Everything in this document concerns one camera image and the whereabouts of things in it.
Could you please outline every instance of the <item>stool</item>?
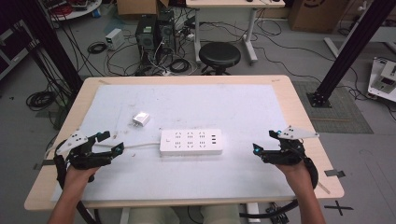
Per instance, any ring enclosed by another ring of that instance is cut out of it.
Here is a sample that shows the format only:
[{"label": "stool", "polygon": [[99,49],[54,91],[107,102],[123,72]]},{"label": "stool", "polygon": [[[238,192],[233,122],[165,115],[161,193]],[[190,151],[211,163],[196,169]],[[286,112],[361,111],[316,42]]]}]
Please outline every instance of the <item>stool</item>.
[{"label": "stool", "polygon": [[[216,76],[230,75],[225,69],[239,63],[241,52],[231,44],[212,42],[201,47],[199,58],[201,62],[206,64],[206,67],[202,70],[202,76],[209,76],[213,72]],[[213,70],[206,71],[207,67],[211,67]]]}]

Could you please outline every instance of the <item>computer tower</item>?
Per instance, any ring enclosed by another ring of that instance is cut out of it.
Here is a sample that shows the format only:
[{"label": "computer tower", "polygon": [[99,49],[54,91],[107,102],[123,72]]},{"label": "computer tower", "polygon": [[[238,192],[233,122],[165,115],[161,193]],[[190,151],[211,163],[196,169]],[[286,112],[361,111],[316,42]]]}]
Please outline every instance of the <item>computer tower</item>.
[{"label": "computer tower", "polygon": [[163,53],[173,54],[176,52],[175,19],[173,10],[163,10],[158,18],[161,37],[163,39]]},{"label": "computer tower", "polygon": [[135,32],[141,63],[143,65],[158,65],[163,48],[161,45],[160,27],[157,15],[145,14],[139,20]]}]

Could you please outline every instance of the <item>white power strip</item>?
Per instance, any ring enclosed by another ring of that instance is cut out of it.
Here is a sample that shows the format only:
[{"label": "white power strip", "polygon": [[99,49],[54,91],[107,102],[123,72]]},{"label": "white power strip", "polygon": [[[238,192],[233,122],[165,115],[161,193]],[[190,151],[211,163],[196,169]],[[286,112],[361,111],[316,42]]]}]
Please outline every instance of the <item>white power strip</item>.
[{"label": "white power strip", "polygon": [[162,156],[219,155],[222,152],[220,129],[163,130]]}]

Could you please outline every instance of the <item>cardboard box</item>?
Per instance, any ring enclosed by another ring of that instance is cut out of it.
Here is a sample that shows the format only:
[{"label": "cardboard box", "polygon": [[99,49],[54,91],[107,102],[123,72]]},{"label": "cardboard box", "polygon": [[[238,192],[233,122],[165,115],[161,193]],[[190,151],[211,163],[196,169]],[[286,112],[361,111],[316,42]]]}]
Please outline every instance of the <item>cardboard box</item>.
[{"label": "cardboard box", "polygon": [[168,7],[169,0],[118,0],[120,15],[159,14],[163,6]]},{"label": "cardboard box", "polygon": [[290,29],[331,33],[350,0],[295,0],[289,14]]}]

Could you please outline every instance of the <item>floor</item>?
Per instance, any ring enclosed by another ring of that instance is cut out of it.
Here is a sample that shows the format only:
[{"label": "floor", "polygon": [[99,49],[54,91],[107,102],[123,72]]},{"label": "floor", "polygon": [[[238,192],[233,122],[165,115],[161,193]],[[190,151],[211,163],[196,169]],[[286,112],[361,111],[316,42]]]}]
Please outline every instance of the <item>floor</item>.
[{"label": "floor", "polygon": [[[123,21],[114,15],[111,7],[104,8],[102,17],[94,19],[90,16],[75,19],[69,23],[81,51],[87,55],[86,48],[95,41],[105,41],[104,36],[112,29],[119,27],[123,32],[133,34],[136,21]],[[230,22],[237,27],[246,27],[245,23]],[[323,41],[329,36],[335,44],[340,46],[345,39],[334,32],[331,35],[293,32],[286,21],[265,21],[262,28],[270,33],[281,34],[271,37],[254,35],[253,46],[256,48],[259,61],[250,66],[247,55],[240,42],[235,45],[241,49],[243,55],[241,62],[228,69],[233,75],[277,75],[283,74],[291,80],[315,81],[311,76],[322,80],[332,66],[333,56]],[[201,27],[203,39],[235,41],[243,32],[231,26],[223,28],[212,24]],[[255,26],[255,32],[262,34],[262,30]],[[57,29],[72,62],[76,65],[76,57],[70,42],[61,29]],[[186,59],[192,60],[192,44],[186,44]],[[396,60],[396,55],[382,43],[369,43],[352,67],[357,74],[348,71],[343,78],[344,85],[357,87],[367,91],[368,80],[371,72],[372,59],[385,57]],[[102,74],[108,74],[104,66],[106,54],[90,56],[90,62]],[[111,59],[111,63],[122,66],[124,69],[139,60],[136,46],[121,50]],[[101,76],[98,72],[92,75],[85,67],[79,72],[82,77]],[[199,75],[200,69],[193,75]],[[5,78],[0,81],[0,148],[3,153],[3,162],[0,163],[0,222],[1,223],[44,223],[50,212],[31,212],[23,207],[30,188],[35,182],[38,170],[35,165],[42,161],[44,151],[57,131],[52,128],[48,118],[37,116],[37,112],[29,110],[25,104],[26,98],[37,91],[47,87],[41,71],[32,58],[25,58]],[[396,162],[392,158],[396,155],[396,120],[382,104],[375,101],[355,101],[374,134],[345,134],[345,133],[320,133],[320,141],[332,162],[332,166],[344,171],[346,176],[340,178],[345,190],[345,196],[337,200],[320,201],[323,214],[328,223],[396,223]],[[393,102],[387,102],[396,108]],[[324,208],[324,205],[350,207],[353,210],[337,210]],[[265,212],[268,204],[260,204],[261,212]],[[181,223],[194,223],[188,216],[186,207],[176,208],[180,215]],[[197,221],[201,220],[198,207],[191,208],[191,216]],[[100,210],[103,223],[117,223],[120,220],[120,209]],[[300,223],[298,209],[287,213],[290,223]],[[83,223],[78,216],[76,223]]]}]

